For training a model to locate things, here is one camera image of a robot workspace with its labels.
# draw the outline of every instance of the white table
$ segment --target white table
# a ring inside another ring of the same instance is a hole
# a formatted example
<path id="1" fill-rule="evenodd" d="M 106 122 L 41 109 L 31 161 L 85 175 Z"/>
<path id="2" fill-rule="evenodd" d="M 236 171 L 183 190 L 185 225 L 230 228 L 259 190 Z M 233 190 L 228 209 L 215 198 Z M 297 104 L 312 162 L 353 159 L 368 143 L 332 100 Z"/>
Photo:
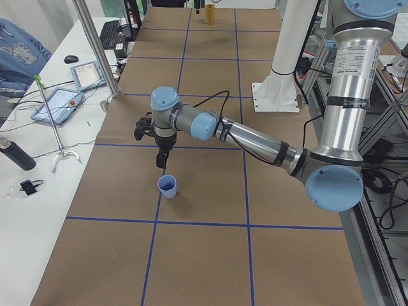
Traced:
<path id="1" fill-rule="evenodd" d="M 94 18 L 98 32 L 104 22 L 114 18 Z M 77 55 L 79 62 L 65 64 L 64 58 Z M 107 50 L 110 64 L 116 63 L 113 50 Z M 78 63 L 94 61 L 96 58 L 86 40 L 84 31 L 78 21 L 67 37 L 55 51 L 52 58 L 40 73 L 45 86 L 72 80 L 69 69 Z M 28 92 L 38 89 L 33 84 Z M 85 97 L 94 90 L 85 93 Z M 99 102 L 110 97 L 108 87 L 100 87 L 69 120 L 58 127 L 64 146 L 95 140 L 105 112 Z M 38 93 L 27 99 L 41 101 Z M 18 108 L 38 104 L 24 103 Z M 13 111 L 10 119 L 16 114 L 15 122 L 5 122 L 0 131 L 13 129 L 32 122 L 29 116 L 34 109 Z M 58 149 L 52 128 L 45 124 L 31 124 L 0 136 L 13 140 L 29 155 L 37 156 Z M 37 165 L 31 171 L 20 169 L 4 154 L 0 154 L 0 305 L 29 305 L 37 290 L 43 272 L 54 248 L 58 234 L 68 212 L 69 206 L 78 187 L 85 165 L 93 145 L 81 145 L 73 148 L 80 154 L 82 164 L 74 157 L 60 160 L 57 172 L 51 174 L 52 159 L 57 153 L 36 159 Z M 45 186 L 38 193 L 26 198 L 7 198 L 8 189 L 27 179 L 44 180 Z"/>

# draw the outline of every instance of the blue clothing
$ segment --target blue clothing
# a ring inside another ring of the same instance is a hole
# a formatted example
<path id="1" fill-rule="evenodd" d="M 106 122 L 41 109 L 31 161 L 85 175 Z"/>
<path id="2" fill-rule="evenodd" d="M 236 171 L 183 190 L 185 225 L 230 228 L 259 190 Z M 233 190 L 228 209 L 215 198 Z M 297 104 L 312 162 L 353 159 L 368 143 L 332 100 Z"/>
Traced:
<path id="1" fill-rule="evenodd" d="M 22 97 L 51 55 L 30 34 L 0 18 L 0 95 Z"/>

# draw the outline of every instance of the blue grid line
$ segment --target blue grid line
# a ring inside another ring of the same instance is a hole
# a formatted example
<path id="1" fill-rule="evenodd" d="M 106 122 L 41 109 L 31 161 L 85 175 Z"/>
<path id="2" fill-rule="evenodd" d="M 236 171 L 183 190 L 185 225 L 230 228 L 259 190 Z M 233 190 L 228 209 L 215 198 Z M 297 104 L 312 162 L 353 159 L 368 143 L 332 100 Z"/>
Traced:
<path id="1" fill-rule="evenodd" d="M 193 222 L 193 221 L 160 221 L 160 220 L 141 220 L 141 219 L 115 219 L 98 217 L 80 217 L 69 215 L 69 220 L 81 221 L 99 221 L 99 222 L 128 222 L 128 223 L 150 223 L 150 224 L 171 224 L 171 225 L 193 225 L 193 226 L 220 226 L 230 228 L 272 228 L 277 230 L 319 230 L 319 231 L 342 231 L 341 227 L 336 226 L 301 226 L 301 225 L 271 225 L 271 224 L 241 224 L 241 223 L 218 223 L 218 222 Z"/>
<path id="2" fill-rule="evenodd" d="M 154 148 L 157 149 L 157 145 L 136 145 L 130 143 L 95 143 L 99 147 L 136 147 L 136 148 Z M 240 151 L 239 148 L 226 148 L 226 147 L 195 147 L 188 145 L 175 145 L 173 149 L 193 149 L 193 150 L 227 150 L 227 151 Z"/>
<path id="3" fill-rule="evenodd" d="M 189 28 L 190 28 L 191 12 L 192 11 L 193 10 L 190 9 L 189 22 L 187 24 L 187 31 L 186 31 L 186 40 L 184 42 L 183 58 L 181 60 L 180 75 L 178 76 L 177 92 L 180 91 L 180 84 L 181 84 L 181 78 L 182 78 L 182 74 L 183 74 L 184 58 L 186 56 L 187 40 L 188 40 L 188 37 L 189 37 Z"/>
<path id="4" fill-rule="evenodd" d="M 280 31 L 268 31 L 268 30 L 217 30 L 217 29 L 158 29 L 154 27 L 143 27 L 144 30 L 152 31 L 194 31 L 194 32 L 249 32 L 249 33 L 279 33 Z"/>
<path id="5" fill-rule="evenodd" d="M 178 59 L 182 60 L 183 57 L 154 57 L 154 56 L 129 56 L 130 59 Z M 236 61 L 237 59 L 210 59 L 204 57 L 185 57 L 185 60 L 194 61 Z M 272 62 L 271 59 L 240 59 L 245 62 Z"/>
<path id="6" fill-rule="evenodd" d="M 156 237 L 157 221 L 159 220 L 160 204 L 161 204 L 161 193 L 159 193 L 159 198 L 158 198 L 158 200 L 157 200 L 156 216 L 154 217 L 152 240 L 151 240 L 151 242 L 150 242 L 149 258 L 147 259 L 145 282 L 143 283 L 142 300 L 140 301 L 140 306 L 144 306 L 144 304 L 145 304 L 145 299 L 146 299 L 147 283 L 148 283 L 148 281 L 149 281 L 150 264 L 152 263 L 154 239 L 155 239 L 155 237 Z"/>
<path id="7" fill-rule="evenodd" d="M 242 93 L 241 93 L 240 55 L 239 55 L 239 47 L 238 47 L 238 31 L 237 31 L 238 27 L 237 27 L 237 10 L 236 9 L 234 9 L 234 21 L 235 21 L 235 44 L 237 47 L 238 91 L 241 97 Z M 240 98 L 240 120 L 241 120 L 241 123 L 243 123 L 242 98 Z M 254 269 L 252 265 L 251 218 L 249 215 L 247 163 L 246 163 L 244 151 L 242 151 L 242 162 L 244 166 L 245 209 L 246 209 L 246 214 L 247 214 L 248 262 L 249 262 L 249 280 L 251 284 L 251 305 L 255 306 Z"/>
<path id="8" fill-rule="evenodd" d="M 151 94 L 131 94 L 131 93 L 125 93 L 124 94 L 125 96 L 145 96 L 145 97 L 150 97 L 151 96 Z M 178 95 L 179 97 L 197 97 L 197 98 L 208 98 L 208 97 L 211 97 L 211 96 L 206 96 L 206 95 L 204 95 L 204 94 L 179 94 Z M 238 99 L 238 98 L 242 98 L 242 99 L 252 99 L 252 96 L 250 97 L 250 96 L 242 96 L 242 97 L 240 97 L 240 96 L 229 96 L 230 98 L 235 98 L 235 99 Z"/>

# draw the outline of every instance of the label on robot arm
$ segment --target label on robot arm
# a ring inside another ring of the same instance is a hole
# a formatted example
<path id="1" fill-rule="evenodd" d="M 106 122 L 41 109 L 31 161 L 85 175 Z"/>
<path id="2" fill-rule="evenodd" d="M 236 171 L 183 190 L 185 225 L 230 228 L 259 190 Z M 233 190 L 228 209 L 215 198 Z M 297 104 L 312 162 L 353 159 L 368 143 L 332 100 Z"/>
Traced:
<path id="1" fill-rule="evenodd" d="M 337 50 L 333 77 L 352 75 L 374 79 L 380 48 L 377 46 L 351 46 Z"/>

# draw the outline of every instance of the yellow cup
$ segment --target yellow cup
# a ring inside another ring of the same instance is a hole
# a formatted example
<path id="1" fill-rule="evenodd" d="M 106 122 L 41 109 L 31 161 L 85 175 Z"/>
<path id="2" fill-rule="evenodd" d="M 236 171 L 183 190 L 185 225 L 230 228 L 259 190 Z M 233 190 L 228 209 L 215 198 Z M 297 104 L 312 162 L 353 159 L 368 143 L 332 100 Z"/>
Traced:
<path id="1" fill-rule="evenodd" d="M 206 4 L 205 5 L 205 23 L 214 24 L 215 22 L 215 5 Z"/>

